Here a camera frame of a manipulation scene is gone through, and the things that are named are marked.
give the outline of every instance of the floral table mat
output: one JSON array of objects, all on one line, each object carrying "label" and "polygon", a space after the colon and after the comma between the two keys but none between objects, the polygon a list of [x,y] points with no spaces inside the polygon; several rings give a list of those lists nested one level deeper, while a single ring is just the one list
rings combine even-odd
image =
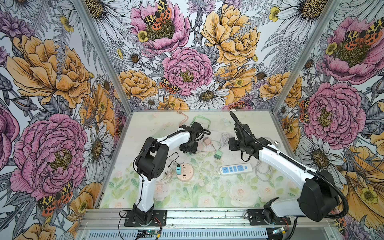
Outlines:
[{"label": "floral table mat", "polygon": [[[196,115],[211,120],[209,129],[213,140],[220,140],[221,132],[235,136],[233,120],[228,112],[185,112],[189,116],[189,125]],[[249,124],[257,137],[269,137],[281,142],[268,112],[237,112],[238,118]],[[108,180],[101,208],[131,208],[137,199],[139,176],[133,170],[132,161],[139,153],[144,140],[149,137],[161,137],[174,132],[183,116],[172,113],[134,113],[128,132],[124,139],[113,172]],[[197,119],[203,127],[208,122]],[[240,152],[229,151],[228,145],[222,147],[222,158],[214,158],[214,152],[202,152],[207,149],[198,148],[197,154],[183,154],[179,150],[170,150],[169,155],[178,152],[178,163],[189,163],[194,169],[193,178],[188,182],[180,181],[175,174],[175,164],[171,165],[172,178],[162,180],[156,185],[156,208],[192,208],[192,207],[260,207],[274,197],[299,196],[300,191],[285,176],[257,159],[251,158],[253,172],[221,176],[220,166],[242,163]],[[170,173],[168,165],[176,154],[167,160],[165,171]]]}]

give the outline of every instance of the round power strip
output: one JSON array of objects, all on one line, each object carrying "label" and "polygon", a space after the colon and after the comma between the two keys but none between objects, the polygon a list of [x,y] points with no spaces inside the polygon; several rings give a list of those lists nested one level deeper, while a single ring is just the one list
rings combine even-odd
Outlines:
[{"label": "round power strip", "polygon": [[193,177],[193,168],[188,163],[183,163],[180,165],[181,174],[176,175],[180,181],[187,182]]}]

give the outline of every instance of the wallpaper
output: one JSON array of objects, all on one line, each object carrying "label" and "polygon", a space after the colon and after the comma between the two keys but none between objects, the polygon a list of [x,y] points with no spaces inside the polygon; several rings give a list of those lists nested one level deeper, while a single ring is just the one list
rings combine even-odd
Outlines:
[{"label": "wallpaper", "polygon": [[86,0],[132,108],[181,110],[271,108],[326,3]]},{"label": "wallpaper", "polygon": [[0,1],[1,239],[73,240],[127,120],[68,0]]},{"label": "wallpaper", "polygon": [[[384,2],[343,1],[277,117],[296,158],[327,170],[349,203],[349,240],[384,239]],[[342,210],[342,205],[335,212]]]}]

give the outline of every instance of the perforated metal strip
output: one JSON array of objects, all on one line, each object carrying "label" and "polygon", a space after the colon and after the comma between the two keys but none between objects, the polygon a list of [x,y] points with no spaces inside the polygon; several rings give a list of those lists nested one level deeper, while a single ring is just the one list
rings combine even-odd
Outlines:
[{"label": "perforated metal strip", "polygon": [[[137,230],[121,230],[125,240],[135,239]],[[160,240],[185,239],[266,239],[265,228],[163,229]],[[118,230],[91,230],[88,240],[121,240]]]}]

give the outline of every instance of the white power strip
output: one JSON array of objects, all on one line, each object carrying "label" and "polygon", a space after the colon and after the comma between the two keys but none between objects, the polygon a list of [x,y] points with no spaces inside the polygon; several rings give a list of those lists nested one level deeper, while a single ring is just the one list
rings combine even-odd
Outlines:
[{"label": "white power strip", "polygon": [[252,166],[250,163],[227,165],[220,167],[221,175],[234,175],[252,172]]}]

